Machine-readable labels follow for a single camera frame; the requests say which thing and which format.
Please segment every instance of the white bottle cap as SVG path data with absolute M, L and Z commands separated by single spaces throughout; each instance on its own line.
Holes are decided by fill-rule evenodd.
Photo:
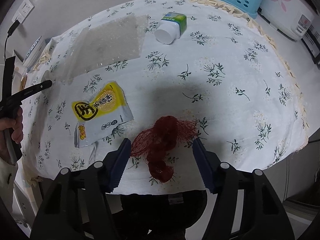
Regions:
M 155 31 L 155 37 L 164 44 L 170 44 L 177 37 L 177 30 L 170 24 L 161 24 Z

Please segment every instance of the wall outlet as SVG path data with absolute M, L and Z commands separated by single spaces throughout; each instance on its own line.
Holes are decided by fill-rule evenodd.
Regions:
M 26 18 L 33 8 L 34 5 L 29 0 L 23 0 L 22 4 L 19 6 L 18 11 L 23 17 Z
M 12 17 L 12 22 L 15 22 L 16 20 L 18 20 L 21 24 L 25 20 L 25 17 L 23 17 L 23 15 L 19 11 L 16 11 L 14 16 Z

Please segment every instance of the table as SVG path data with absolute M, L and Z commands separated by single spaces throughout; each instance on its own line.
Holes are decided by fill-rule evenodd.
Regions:
M 292 41 L 280 31 L 271 27 L 261 16 L 256 21 L 277 44 L 279 54 L 288 62 L 295 80 L 303 94 L 304 107 L 308 117 L 307 135 L 310 137 L 320 128 L 320 70 L 313 63 L 310 52 L 302 40 Z
M 186 14 L 188 23 L 179 40 L 164 45 L 153 32 L 168 11 Z M 28 78 L 28 85 L 40 82 L 45 70 L 63 65 L 83 28 L 131 13 L 149 15 L 140 58 L 78 76 L 71 85 L 56 81 L 50 90 L 23 102 L 23 159 L 35 174 L 54 179 L 62 167 L 84 169 L 164 115 L 197 119 L 207 150 L 244 171 L 267 168 L 306 144 L 302 98 L 272 46 L 256 28 L 246 26 L 245 18 L 189 0 L 135 0 L 89 17 L 53 38 L 58 44 L 51 58 Z M 95 85 L 85 90 L 90 80 Z M 96 146 L 77 149 L 71 103 L 92 96 L 110 80 L 124 90 L 134 120 L 119 125 Z M 130 159 L 113 194 L 204 189 L 190 144 L 178 145 L 166 161 L 175 177 L 161 184 L 150 177 L 143 158 Z

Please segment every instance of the rice cooker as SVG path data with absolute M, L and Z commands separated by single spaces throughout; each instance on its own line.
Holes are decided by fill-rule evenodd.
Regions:
M 262 0 L 261 14 L 291 39 L 300 40 L 317 15 L 311 0 Z

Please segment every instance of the human hand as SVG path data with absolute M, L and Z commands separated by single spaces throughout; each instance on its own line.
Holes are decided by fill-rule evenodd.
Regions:
M 23 139 L 23 124 L 22 124 L 22 120 L 23 120 L 23 116 L 22 116 L 22 108 L 19 106 L 19 109 L 17 111 L 17 118 L 14 122 L 14 120 L 12 121 L 12 123 L 14 123 L 14 125 L 12 126 L 12 128 L 14 129 L 11 138 L 12 140 L 14 140 L 17 144 L 21 143 L 22 139 Z
M 22 125 L 22 108 L 19 107 L 17 111 L 17 118 L 10 119 L 7 117 L 0 119 L 0 158 L 2 158 L 5 162 L 10 161 L 10 155 L 7 149 L 7 145 L 4 140 L 4 133 L 3 130 L 7 128 L 13 128 L 14 131 L 12 133 L 12 140 L 14 140 L 16 143 L 20 143 L 23 139 L 23 125 Z

